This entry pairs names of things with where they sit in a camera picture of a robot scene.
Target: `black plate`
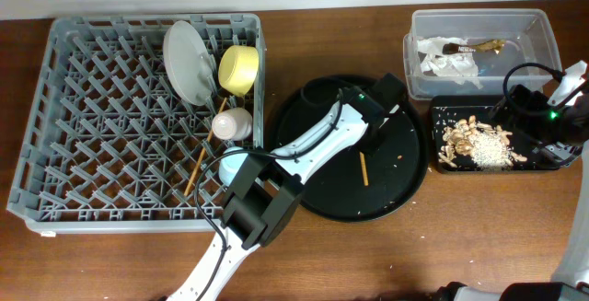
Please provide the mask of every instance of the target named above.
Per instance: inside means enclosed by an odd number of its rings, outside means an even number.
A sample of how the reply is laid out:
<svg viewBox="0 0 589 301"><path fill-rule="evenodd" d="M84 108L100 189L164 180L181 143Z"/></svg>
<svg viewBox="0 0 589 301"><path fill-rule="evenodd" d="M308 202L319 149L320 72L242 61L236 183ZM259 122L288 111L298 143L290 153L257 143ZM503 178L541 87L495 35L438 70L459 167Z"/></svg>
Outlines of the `black plate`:
<svg viewBox="0 0 589 301"><path fill-rule="evenodd" d="M446 126L454 127L454 124L461 119L466 119L472 115L477 118L477 122L483 122L493 127L497 125L489 118L491 109L502 99L502 96L439 96L432 99L430 105L430 116L432 118L432 137L434 141L435 156L440 152L442 145L445 145L444 128ZM535 146L532 145L524 135L517 130L505 130L513 132L509 136L510 146L514 148L515 153L527 157L526 162L514 162L512 169L501 172L511 173L516 171L553 171L557 168L542 168L538 164L550 166L551 163L539 152L534 153ZM440 172L485 172L481 171L470 156L457 155L453 160L458 167L452 168L446 163L437 163L437 169Z"/></svg>
<svg viewBox="0 0 589 301"><path fill-rule="evenodd" d="M359 86L375 80L358 75L335 75ZM335 98L338 85L320 83L306 90L313 102ZM270 127L270 148L287 145L321 120L331 104L309 107L293 94ZM366 156L370 185L363 184L360 154L355 147L339 152L305 185L302 204L328 219L359 222L382 217L397 210L419 189L428 166L427 136L417 111L407 101L399 104L395 116L383 125L385 142L372 156Z"/></svg>

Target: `gray dish rack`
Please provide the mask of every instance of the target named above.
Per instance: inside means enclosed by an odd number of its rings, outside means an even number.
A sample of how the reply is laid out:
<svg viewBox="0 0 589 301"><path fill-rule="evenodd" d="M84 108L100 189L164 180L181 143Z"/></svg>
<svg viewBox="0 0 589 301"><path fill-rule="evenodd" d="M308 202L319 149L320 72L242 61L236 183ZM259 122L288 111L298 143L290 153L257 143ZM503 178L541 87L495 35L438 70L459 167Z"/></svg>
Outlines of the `gray dish rack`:
<svg viewBox="0 0 589 301"><path fill-rule="evenodd" d="M252 112L253 142L207 143L222 101L217 88L202 107L171 88L162 44L179 20L197 29L215 65L232 45L257 48L253 95L227 102ZM211 230L184 189L203 147L203 166L233 145L262 147L264 57L252 14L55 20L7 210L41 234ZM213 219L225 189L213 168L199 190Z"/></svg>

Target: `plastic crate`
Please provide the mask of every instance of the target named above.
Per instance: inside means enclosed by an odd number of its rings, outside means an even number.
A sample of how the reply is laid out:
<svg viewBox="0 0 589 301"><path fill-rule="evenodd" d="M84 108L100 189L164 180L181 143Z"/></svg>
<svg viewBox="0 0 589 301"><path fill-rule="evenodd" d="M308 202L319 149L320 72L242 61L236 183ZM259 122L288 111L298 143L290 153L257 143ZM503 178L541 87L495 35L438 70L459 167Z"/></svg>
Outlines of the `plastic crate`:
<svg viewBox="0 0 589 301"><path fill-rule="evenodd" d="M424 54L417 52L417 41L435 37L457 37L468 44L506 39L499 55L475 52L477 77L437 76L424 73L420 66ZM535 62L555 69L560 65L559 48L549 19L538 9L447 9L418 10L413 13L410 33L403 40L405 76L410 96L417 100L438 95L502 95L505 75L515 66ZM510 78L510 85L542 90L552 79L548 73L524 68ZM478 80L476 87L468 80Z"/></svg>
<svg viewBox="0 0 589 301"><path fill-rule="evenodd" d="M197 29L215 64L234 44L258 49L253 95L227 103L252 112L253 143L205 141L222 101L217 88L202 107L171 88L162 44L178 20ZM183 192L203 146L203 166L230 146L262 146L264 56L251 14L55 20L7 210L40 233L210 230ZM199 201L213 219L225 189L209 171Z"/></svg>

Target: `wooden table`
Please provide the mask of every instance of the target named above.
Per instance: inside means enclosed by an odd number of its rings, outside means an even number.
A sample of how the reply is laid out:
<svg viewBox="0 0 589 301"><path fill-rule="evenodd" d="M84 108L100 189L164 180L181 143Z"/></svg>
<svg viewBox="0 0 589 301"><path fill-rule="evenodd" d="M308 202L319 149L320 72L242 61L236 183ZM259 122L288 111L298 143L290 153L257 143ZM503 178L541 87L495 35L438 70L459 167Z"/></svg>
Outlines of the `wooden table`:
<svg viewBox="0 0 589 301"><path fill-rule="evenodd" d="M268 46L267 120L320 75L403 76L402 40L417 9L541 8L563 66L589 55L589 0L259 12ZM50 20L0 22L0 203L6 205ZM417 104L421 112L427 109ZM374 222L343 224L300 208L252 254L223 299L369 299L459 281L487 291L546 281L572 225L581 162L546 174L428 172L413 201ZM3 300L148 300L187 278L211 233L40 237L0 212Z"/></svg>

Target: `white tissue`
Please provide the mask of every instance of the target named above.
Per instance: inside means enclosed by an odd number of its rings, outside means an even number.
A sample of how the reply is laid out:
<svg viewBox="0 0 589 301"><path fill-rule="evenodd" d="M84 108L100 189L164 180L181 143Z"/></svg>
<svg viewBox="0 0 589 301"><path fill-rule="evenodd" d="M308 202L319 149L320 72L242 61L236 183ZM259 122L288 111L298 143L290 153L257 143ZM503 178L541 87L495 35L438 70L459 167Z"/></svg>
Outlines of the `white tissue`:
<svg viewBox="0 0 589 301"><path fill-rule="evenodd" d="M577 88L580 84L582 84L585 81L583 78L581 78L581 75L584 75L586 70L587 63L585 63L584 61L580 61L579 63L566 69L566 75L562 78L559 87L556 88L556 90L550 97L549 104L555 106L561 103L565 98L567 98L575 88ZM568 101L566 105L573 105L574 101L582 94L583 93L579 92L577 95L575 95L574 98Z"/></svg>
<svg viewBox="0 0 589 301"><path fill-rule="evenodd" d="M459 38L430 38L417 41L417 51L425 53L421 67L423 72L433 71L438 76L475 77L467 79L478 89L482 88L476 76L479 75L479 67L472 58L472 52L442 54L442 49L447 43L467 44L466 40ZM464 84L463 79L452 79L459 85Z"/></svg>

